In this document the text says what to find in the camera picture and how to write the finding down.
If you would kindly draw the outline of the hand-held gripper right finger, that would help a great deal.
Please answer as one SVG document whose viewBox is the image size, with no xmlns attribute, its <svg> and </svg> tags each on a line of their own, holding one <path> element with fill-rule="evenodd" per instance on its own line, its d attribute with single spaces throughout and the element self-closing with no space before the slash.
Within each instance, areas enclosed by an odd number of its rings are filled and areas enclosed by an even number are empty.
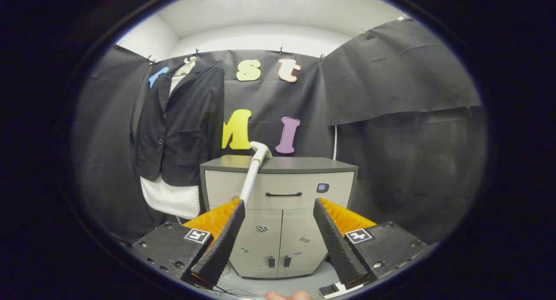
<svg viewBox="0 0 556 300">
<path fill-rule="evenodd" d="M 428 250 L 397 223 L 375 223 L 324 198 L 314 201 L 312 214 L 339 281 L 348 289 L 387 277 Z"/>
</svg>

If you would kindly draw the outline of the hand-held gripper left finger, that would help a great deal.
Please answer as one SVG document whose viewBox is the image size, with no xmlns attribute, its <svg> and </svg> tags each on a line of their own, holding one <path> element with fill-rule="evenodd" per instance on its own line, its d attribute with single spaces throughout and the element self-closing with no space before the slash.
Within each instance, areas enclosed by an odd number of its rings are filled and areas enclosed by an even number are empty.
<svg viewBox="0 0 556 300">
<path fill-rule="evenodd" d="M 131 252 L 167 277 L 212 289 L 228 264 L 246 215 L 242 199 L 179 224 L 168 221 L 131 245 Z"/>
</svg>

